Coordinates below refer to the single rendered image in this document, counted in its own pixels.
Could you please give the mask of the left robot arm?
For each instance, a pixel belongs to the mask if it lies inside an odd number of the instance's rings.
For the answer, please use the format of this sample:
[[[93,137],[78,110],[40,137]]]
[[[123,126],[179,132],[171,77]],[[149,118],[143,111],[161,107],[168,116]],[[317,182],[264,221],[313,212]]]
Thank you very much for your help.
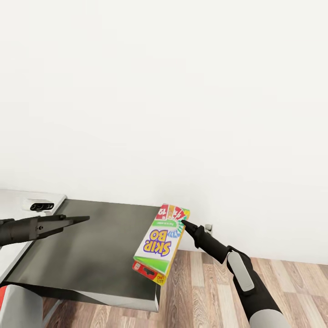
[[[41,199],[25,199],[21,210],[32,211],[32,217],[0,220],[0,247],[47,238],[63,232],[63,227],[90,219],[90,216],[52,215],[54,203]]]

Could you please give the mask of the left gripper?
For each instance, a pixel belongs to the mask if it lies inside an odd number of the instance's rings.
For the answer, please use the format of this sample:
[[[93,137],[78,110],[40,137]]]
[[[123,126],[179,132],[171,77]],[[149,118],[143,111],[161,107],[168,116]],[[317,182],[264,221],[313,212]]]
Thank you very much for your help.
[[[18,220],[11,231],[11,237],[15,243],[23,243],[47,238],[50,235],[63,232],[63,227],[71,226],[86,220],[90,216],[50,215],[33,216]]]

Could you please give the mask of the board game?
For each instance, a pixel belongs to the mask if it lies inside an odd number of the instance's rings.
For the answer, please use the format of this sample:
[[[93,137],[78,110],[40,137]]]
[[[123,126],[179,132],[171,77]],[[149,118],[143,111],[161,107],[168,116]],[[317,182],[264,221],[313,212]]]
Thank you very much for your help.
[[[134,255],[133,269],[163,286],[183,236],[190,210],[163,203]],[[147,268],[155,274],[147,274]]]

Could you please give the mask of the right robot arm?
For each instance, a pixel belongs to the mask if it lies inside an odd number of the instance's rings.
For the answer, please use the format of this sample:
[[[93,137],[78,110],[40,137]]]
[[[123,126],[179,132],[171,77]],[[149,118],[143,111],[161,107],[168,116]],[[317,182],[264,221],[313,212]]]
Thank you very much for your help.
[[[195,247],[214,257],[221,264],[227,257],[227,267],[234,274],[233,282],[251,328],[292,328],[267,287],[253,270],[251,258],[231,245],[225,246],[213,236],[213,225],[199,227],[181,221],[195,241]]]

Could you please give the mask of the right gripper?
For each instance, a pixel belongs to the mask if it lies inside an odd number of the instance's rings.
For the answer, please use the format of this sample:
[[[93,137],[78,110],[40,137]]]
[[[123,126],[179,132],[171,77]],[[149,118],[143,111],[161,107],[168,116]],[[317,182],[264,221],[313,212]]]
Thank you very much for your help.
[[[204,252],[212,256],[214,249],[218,244],[218,240],[207,234],[203,225],[198,227],[186,220],[182,220],[181,222],[186,226],[185,230],[194,239],[195,247],[200,247]]]

